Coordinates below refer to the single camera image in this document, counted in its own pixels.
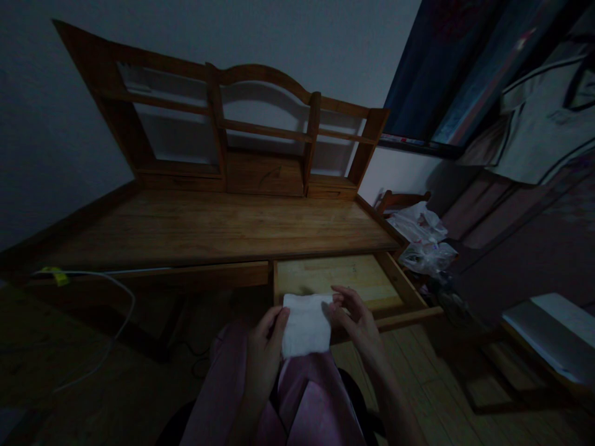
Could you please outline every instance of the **desk drawer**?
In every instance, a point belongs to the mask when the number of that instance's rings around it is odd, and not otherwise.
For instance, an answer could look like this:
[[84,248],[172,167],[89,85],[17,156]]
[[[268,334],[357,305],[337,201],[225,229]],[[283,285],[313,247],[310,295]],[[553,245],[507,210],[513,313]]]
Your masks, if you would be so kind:
[[308,198],[329,198],[354,200],[358,194],[357,189],[341,189],[328,186],[310,185],[308,187]]
[[[332,292],[331,285],[357,290],[381,331],[416,324],[443,312],[440,307],[428,308],[387,252],[279,260],[273,263],[273,276],[276,305],[283,303],[285,294],[325,294]],[[334,332],[333,338],[339,340]]]
[[176,175],[141,174],[147,189],[189,190],[205,192],[225,192],[221,178],[181,177]]

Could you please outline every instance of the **left hand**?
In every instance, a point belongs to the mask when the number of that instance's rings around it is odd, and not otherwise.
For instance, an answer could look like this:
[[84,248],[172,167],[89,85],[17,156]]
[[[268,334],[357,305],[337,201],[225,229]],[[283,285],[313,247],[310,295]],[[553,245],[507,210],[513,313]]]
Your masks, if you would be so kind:
[[[273,335],[268,332],[277,318]],[[244,400],[253,407],[266,404],[281,364],[281,343],[289,318],[289,308],[270,308],[258,325],[248,334],[248,359],[246,363],[246,383]]]

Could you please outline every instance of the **arched top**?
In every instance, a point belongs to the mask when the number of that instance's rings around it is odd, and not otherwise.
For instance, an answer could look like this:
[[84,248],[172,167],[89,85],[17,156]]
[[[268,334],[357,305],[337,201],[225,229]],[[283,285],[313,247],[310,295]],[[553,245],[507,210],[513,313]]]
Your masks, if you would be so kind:
[[259,64],[246,64],[220,70],[210,63],[207,63],[206,65],[207,67],[213,67],[213,69],[216,70],[220,85],[232,85],[237,82],[248,81],[268,82],[269,84],[274,84],[287,90],[305,105],[310,104],[310,97],[312,94],[303,88],[298,81],[276,68]]

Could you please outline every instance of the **white cable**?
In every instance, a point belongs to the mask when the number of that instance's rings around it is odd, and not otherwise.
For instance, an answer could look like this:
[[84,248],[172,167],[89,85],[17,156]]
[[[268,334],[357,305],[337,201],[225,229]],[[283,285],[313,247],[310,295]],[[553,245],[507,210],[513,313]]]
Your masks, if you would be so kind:
[[[105,274],[105,273],[97,273],[95,271],[36,271],[34,272],[32,275],[37,275],[37,274],[56,274],[56,273],[60,273],[60,274],[87,274],[90,276],[100,276],[103,277],[105,279],[108,279],[109,281],[113,282],[115,285],[119,286],[120,288],[122,288],[124,291],[126,291],[126,293],[128,293],[130,295],[131,298],[131,303],[130,303],[130,309],[128,311],[128,314],[126,315],[126,319],[124,319],[124,323],[122,324],[122,326],[120,327],[120,329],[118,330],[118,332],[115,334],[115,336],[110,339],[110,342],[107,344],[106,348],[105,348],[105,354],[104,356],[101,358],[101,360],[99,361],[99,363],[93,368],[93,370],[91,370],[89,373],[83,375],[82,377],[75,379],[74,381],[70,381],[69,383],[66,383],[64,385],[59,385],[58,387],[56,387],[53,392],[59,392],[60,390],[64,390],[67,387],[73,386],[75,384],[78,384],[79,382],[85,380],[86,378],[90,377],[92,374],[94,374],[96,371],[98,371],[101,366],[104,364],[105,360],[107,359],[107,357],[109,356],[110,352],[112,351],[113,345],[115,344],[116,340],[118,339],[118,337],[121,335],[122,331],[124,330],[124,327],[126,326],[126,324],[128,323],[128,321],[130,320],[130,316],[132,316],[132,311],[134,310],[134,306],[136,305],[136,296],[134,296],[134,293],[132,291],[130,291],[130,289],[128,287],[126,287],[122,282],[114,279],[113,277]],[[68,379],[68,377],[70,377],[73,373],[75,373],[77,370],[79,370],[81,368],[82,364],[79,365],[79,367],[77,367],[76,369],[74,369],[72,372],[70,372],[67,376],[65,376],[64,379],[62,379],[62,383],[64,381],[66,381],[66,379]]]

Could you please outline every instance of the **hand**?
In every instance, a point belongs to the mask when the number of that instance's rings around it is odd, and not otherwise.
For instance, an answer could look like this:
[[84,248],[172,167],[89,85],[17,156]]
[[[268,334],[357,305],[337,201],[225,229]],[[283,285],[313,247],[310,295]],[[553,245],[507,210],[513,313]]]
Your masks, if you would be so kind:
[[[267,335],[275,322],[270,339]],[[248,359],[244,399],[253,406],[264,408],[275,385],[281,364],[281,343],[289,318],[289,308],[273,307],[263,316],[258,325],[248,334]]]
[[[336,292],[333,294],[333,303],[329,305],[332,318],[349,334],[359,351],[368,375],[371,378],[383,380],[392,377],[394,372],[386,356],[372,312],[365,306],[357,291],[336,285],[331,288]],[[343,308],[347,308],[350,314],[348,315]]]

